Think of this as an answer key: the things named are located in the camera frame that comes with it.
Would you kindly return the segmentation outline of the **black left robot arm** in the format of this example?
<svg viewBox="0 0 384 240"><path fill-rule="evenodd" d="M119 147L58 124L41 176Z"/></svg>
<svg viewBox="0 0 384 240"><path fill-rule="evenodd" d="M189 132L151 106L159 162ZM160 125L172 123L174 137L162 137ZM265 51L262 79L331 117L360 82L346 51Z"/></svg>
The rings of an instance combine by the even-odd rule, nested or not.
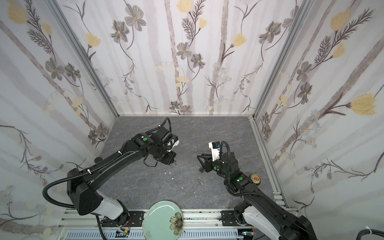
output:
<svg viewBox="0 0 384 240"><path fill-rule="evenodd" d="M128 209L120 200L109 198L99 189L127 166L149 156L158 163L172 164L176 157L173 148L178 144L179 138L172 133L172 128L160 124L135 135L113 155L96 160L91 167L81 171L71 170L68 173L67 194L74 208L81 216L103 216L119 227L127 224L131 219Z"/></svg>

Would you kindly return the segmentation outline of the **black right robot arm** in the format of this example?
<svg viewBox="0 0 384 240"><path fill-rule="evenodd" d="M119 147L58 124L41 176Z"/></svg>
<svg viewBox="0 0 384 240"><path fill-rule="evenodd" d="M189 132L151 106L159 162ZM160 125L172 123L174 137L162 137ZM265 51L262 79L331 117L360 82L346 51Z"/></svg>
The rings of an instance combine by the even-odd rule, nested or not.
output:
<svg viewBox="0 0 384 240"><path fill-rule="evenodd" d="M266 196L240 168L234 152L225 141L209 143L211 153L197 156L199 171L214 171L224 179L228 193L244 200L234 208L239 225L251 225L271 240L315 240L311 222L297 217Z"/></svg>

